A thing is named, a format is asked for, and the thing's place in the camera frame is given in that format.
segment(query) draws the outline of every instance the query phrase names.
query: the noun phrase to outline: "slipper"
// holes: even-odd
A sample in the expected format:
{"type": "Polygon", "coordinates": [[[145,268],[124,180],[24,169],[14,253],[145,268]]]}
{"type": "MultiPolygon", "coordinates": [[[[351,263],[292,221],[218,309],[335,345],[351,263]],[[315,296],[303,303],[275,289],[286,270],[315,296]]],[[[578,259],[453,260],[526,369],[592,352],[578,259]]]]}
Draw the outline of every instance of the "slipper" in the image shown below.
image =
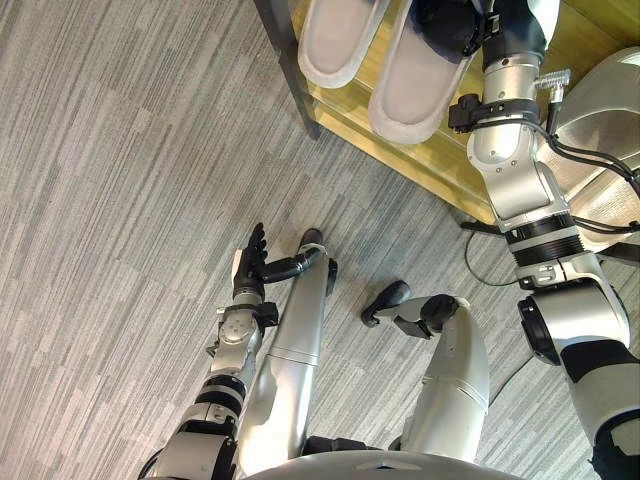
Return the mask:
{"type": "MultiPolygon", "coordinates": [[[[473,59],[473,54],[457,54],[446,43],[462,40],[459,32],[469,22],[473,25],[475,11],[462,12],[453,24],[431,22],[427,28],[432,31],[426,31],[420,26],[421,4],[425,2],[404,0],[369,101],[373,131],[396,143],[420,143],[435,133],[473,59]]],[[[460,4],[445,5],[458,8],[460,4]]]]}
{"type": "Polygon", "coordinates": [[[358,73],[390,0],[312,0],[298,64],[307,79],[340,88],[358,73]]]}

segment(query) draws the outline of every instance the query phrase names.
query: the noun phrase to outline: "silver metal segment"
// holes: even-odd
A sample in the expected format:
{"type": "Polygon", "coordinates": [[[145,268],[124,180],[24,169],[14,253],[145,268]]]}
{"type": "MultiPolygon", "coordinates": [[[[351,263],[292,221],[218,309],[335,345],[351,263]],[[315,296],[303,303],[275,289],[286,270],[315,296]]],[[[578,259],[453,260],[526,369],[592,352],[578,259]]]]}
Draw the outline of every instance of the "silver metal segment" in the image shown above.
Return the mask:
{"type": "Polygon", "coordinates": [[[155,477],[211,480],[225,437],[200,433],[174,434],[153,468],[155,477]]]}
{"type": "Polygon", "coordinates": [[[542,291],[532,297],[558,354],[569,345],[594,340],[617,340],[629,346],[628,324],[621,325],[597,285],[542,291]]]}
{"type": "Polygon", "coordinates": [[[245,403],[238,432],[237,478],[298,457],[305,441],[313,376],[320,354],[329,257],[323,255],[291,288],[273,344],[245,403]]]}
{"type": "Polygon", "coordinates": [[[489,404],[489,360],[469,303],[456,300],[460,307],[444,322],[400,448],[473,462],[489,404]]]}
{"type": "MultiPolygon", "coordinates": [[[[260,303],[260,296],[253,293],[241,293],[233,299],[234,305],[260,303]]],[[[231,312],[220,325],[218,342],[209,377],[231,375],[244,385],[251,385],[256,371],[256,354],[262,345],[262,335],[252,312],[231,312]]]]}
{"type": "Polygon", "coordinates": [[[473,463],[411,452],[351,450],[291,460],[251,480],[521,480],[473,463]]]}
{"type": "Polygon", "coordinates": [[[640,409],[640,364],[600,367],[587,373],[578,383],[573,383],[570,378],[567,383],[578,418],[591,445],[606,421],[620,413],[640,409]]]}
{"type": "MultiPolygon", "coordinates": [[[[543,205],[542,207],[535,208],[533,210],[521,213],[519,215],[516,215],[515,217],[511,217],[508,219],[500,218],[496,213],[498,227],[500,228],[500,231],[502,233],[506,233],[509,230],[513,230],[514,228],[526,225],[527,223],[542,220],[543,218],[547,218],[552,215],[569,212],[569,204],[564,199],[564,195],[560,191],[558,183],[556,182],[551,169],[544,163],[536,162],[536,171],[540,175],[538,178],[549,196],[549,203],[543,205]]],[[[522,191],[520,193],[523,196],[526,196],[526,192],[522,191]]]]}
{"type": "MultiPolygon", "coordinates": [[[[539,59],[513,55],[489,65],[484,73],[483,103],[513,99],[535,100],[539,59]]],[[[488,121],[518,118],[497,117],[488,121]]],[[[467,143],[471,164],[482,174],[499,220],[536,210],[550,203],[540,179],[535,132],[524,125],[500,125],[475,130],[467,143]]]]}

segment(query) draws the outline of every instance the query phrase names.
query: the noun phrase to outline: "cable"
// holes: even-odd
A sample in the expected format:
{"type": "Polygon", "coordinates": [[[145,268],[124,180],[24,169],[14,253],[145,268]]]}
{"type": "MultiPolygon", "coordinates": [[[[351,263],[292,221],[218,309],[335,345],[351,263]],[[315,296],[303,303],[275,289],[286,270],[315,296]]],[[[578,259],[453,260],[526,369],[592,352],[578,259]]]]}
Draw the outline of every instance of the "cable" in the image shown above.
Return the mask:
{"type": "Polygon", "coordinates": [[[478,275],[476,272],[473,271],[473,269],[471,268],[471,264],[469,263],[469,245],[471,244],[471,239],[474,237],[475,234],[476,232],[471,232],[471,235],[469,235],[469,238],[467,238],[467,243],[464,246],[464,264],[467,266],[469,273],[473,275],[473,277],[476,280],[490,287],[507,287],[509,285],[513,285],[514,283],[518,283],[517,278],[509,283],[492,283],[480,277],[480,275],[478,275]]]}
{"type": "Polygon", "coordinates": [[[493,405],[493,402],[496,401],[496,399],[502,393],[502,390],[504,390],[504,388],[509,384],[509,382],[513,380],[513,377],[515,377],[518,373],[520,373],[524,369],[524,367],[526,367],[529,364],[529,362],[534,358],[535,358],[535,355],[531,355],[529,358],[525,360],[525,362],[522,365],[520,365],[516,370],[513,371],[511,375],[509,375],[509,377],[502,383],[502,385],[500,385],[500,388],[498,388],[498,391],[493,395],[493,398],[489,401],[488,408],[491,408],[491,405],[493,405]]]}
{"type": "Polygon", "coordinates": [[[640,225],[635,222],[632,222],[627,227],[623,227],[619,225],[608,225],[606,223],[600,223],[596,222],[595,220],[581,217],[573,217],[573,220],[579,227],[591,230],[592,232],[596,233],[619,235],[623,233],[640,232],[640,225]]]}
{"type": "Polygon", "coordinates": [[[569,145],[565,145],[564,143],[560,142],[557,136],[555,136],[554,138],[555,138],[554,143],[558,147],[560,147],[562,150],[567,150],[568,152],[573,152],[573,153],[581,153],[583,155],[591,155],[593,157],[600,157],[605,160],[609,160],[611,163],[613,163],[614,165],[617,165],[622,170],[627,172],[628,175],[633,176],[633,170],[631,170],[631,167],[629,167],[629,165],[624,163],[622,160],[619,160],[618,158],[614,157],[613,155],[610,155],[604,152],[599,152],[598,150],[587,150],[585,148],[570,147],[569,145]]]}
{"type": "Polygon", "coordinates": [[[142,469],[140,469],[140,473],[138,474],[138,480],[142,480],[143,478],[147,477],[147,475],[149,474],[153,466],[156,464],[156,461],[158,460],[160,453],[162,453],[162,449],[158,450],[156,453],[154,453],[149,457],[149,460],[147,460],[145,464],[142,466],[142,469]]]}

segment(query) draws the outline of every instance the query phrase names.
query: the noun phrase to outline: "white slipper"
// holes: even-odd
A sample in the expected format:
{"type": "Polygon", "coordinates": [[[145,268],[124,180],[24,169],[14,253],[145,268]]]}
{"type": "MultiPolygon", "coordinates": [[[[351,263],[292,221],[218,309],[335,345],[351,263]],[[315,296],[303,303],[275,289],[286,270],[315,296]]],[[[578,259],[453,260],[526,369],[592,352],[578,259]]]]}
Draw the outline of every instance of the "white slipper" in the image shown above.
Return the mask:
{"type": "Polygon", "coordinates": [[[398,13],[382,74],[369,101],[373,131],[396,143],[427,140],[448,112],[473,56],[451,63],[424,40],[409,15],[412,0],[398,13]]]}
{"type": "Polygon", "coordinates": [[[298,63],[311,82],[340,88],[358,73],[390,0],[312,0],[298,63]]]}
{"type": "MultiPolygon", "coordinates": [[[[600,150],[640,166],[640,48],[621,50],[596,65],[569,92],[558,115],[557,134],[567,145],[600,150]]],[[[553,173],[571,214],[628,225],[640,217],[640,200],[627,182],[609,170],[565,160],[539,142],[538,159],[553,173]]],[[[602,235],[580,228],[584,247],[598,252],[627,235],[602,235]]]]}

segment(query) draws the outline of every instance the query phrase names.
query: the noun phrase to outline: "shoe rack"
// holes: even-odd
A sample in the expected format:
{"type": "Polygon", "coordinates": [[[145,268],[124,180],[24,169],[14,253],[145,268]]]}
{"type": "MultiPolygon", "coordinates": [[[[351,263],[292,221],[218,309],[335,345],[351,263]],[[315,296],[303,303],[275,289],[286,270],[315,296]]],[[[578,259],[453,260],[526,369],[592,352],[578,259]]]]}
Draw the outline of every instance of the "shoe rack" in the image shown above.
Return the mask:
{"type": "MultiPolygon", "coordinates": [[[[468,135],[455,134],[446,120],[426,142],[391,143],[371,129],[367,115],[369,97],[382,69],[400,2],[392,0],[356,78],[339,89],[320,88],[297,68],[297,39],[310,0],[290,7],[286,0],[254,0],[280,66],[313,138],[318,126],[330,130],[373,158],[393,168],[458,209],[485,223],[494,223],[481,176],[466,156],[468,135]]],[[[640,7],[637,0],[565,0],[542,73],[570,68],[571,84],[612,53],[640,43],[640,7]]],[[[482,59],[479,53],[469,68],[460,95],[482,93],[482,59]]],[[[546,97],[539,95],[541,107],[546,97]]]]}

